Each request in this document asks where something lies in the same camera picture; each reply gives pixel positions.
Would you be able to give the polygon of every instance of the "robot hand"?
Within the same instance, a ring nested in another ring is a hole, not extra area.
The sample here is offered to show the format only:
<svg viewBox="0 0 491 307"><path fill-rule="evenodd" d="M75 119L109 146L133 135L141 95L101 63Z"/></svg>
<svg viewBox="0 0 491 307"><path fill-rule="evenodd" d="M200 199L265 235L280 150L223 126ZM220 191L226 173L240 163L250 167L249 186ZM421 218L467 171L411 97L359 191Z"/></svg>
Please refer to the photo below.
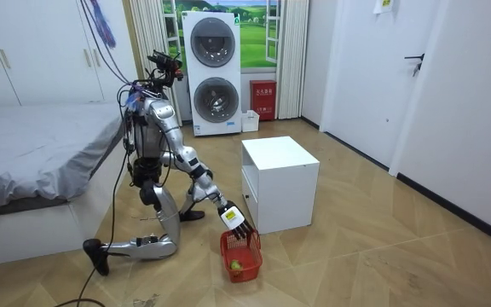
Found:
<svg viewBox="0 0 491 307"><path fill-rule="evenodd" d="M236 239L239 240L240 237L245 239L248 234L253 232L254 228L247 222L244 214L234 202L228 200L225 206L217 209L217 212L222 222L232 230Z"/></svg>

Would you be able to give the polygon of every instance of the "wooden floor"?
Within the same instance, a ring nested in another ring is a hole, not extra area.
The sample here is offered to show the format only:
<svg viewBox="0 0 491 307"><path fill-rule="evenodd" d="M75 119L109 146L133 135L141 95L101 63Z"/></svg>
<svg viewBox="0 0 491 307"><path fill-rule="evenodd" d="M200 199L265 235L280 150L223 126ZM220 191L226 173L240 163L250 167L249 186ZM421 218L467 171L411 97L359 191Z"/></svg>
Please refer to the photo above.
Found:
<svg viewBox="0 0 491 307"><path fill-rule="evenodd" d="M259 277L231 284L219 254L225 227L205 201L198 208L206 218L182 225L176 255L150 262L111 258L111 274L95 275L85 297L126 307L491 306L491 238L302 120L261 123L259 132L234 136L194 138L191 126L183 130L243 211L240 141L294 138L321 162L312 225L263 235ZM116 240L161 235L153 209L129 181L118 191ZM172 172L167 184L181 206L187 176ZM103 240L110 221L109 211ZM0 264L0 306L76 298L90 270L81 251Z"/></svg>

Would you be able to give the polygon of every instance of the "green ball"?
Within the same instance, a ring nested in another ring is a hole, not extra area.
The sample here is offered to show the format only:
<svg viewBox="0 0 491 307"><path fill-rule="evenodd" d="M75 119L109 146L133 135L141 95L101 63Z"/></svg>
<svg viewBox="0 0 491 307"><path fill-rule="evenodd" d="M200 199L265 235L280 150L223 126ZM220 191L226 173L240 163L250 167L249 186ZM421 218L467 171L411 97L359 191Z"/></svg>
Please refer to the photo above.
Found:
<svg viewBox="0 0 491 307"><path fill-rule="evenodd" d="M230 262L230 269L242 269L242 265L240 264L240 261L234 259L233 261Z"/></svg>

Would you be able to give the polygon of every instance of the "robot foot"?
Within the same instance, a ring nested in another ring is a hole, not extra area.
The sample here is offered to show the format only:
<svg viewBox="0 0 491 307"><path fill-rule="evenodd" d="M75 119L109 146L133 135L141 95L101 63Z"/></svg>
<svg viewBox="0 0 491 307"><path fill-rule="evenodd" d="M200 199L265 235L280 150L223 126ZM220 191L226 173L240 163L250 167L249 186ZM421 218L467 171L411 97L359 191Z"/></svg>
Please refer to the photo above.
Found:
<svg viewBox="0 0 491 307"><path fill-rule="evenodd" d="M186 221L196 221L197 219L201 219L205 214L203 211L189 210L185 213L179 213L179 219L181 222Z"/></svg>
<svg viewBox="0 0 491 307"><path fill-rule="evenodd" d="M83 242L83 250L89 256L90 261L95 266L95 270L102 276L109 274L109 264L107 256L109 255L102 247L101 241L98 239L88 239Z"/></svg>

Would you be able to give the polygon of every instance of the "red basket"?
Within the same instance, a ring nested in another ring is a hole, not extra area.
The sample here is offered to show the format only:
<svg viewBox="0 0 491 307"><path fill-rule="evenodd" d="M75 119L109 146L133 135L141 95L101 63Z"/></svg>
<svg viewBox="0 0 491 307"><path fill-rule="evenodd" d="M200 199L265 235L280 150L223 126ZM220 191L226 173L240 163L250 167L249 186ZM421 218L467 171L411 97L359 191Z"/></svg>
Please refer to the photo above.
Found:
<svg viewBox="0 0 491 307"><path fill-rule="evenodd" d="M221 255L223 265L227 269L230 281L242 282L256 279L259 268L263 264L261 256L261 240L257 231L248 234L246 239L236 239L232 231L221 235ZM230 269L230 263L238 260L241 269Z"/></svg>

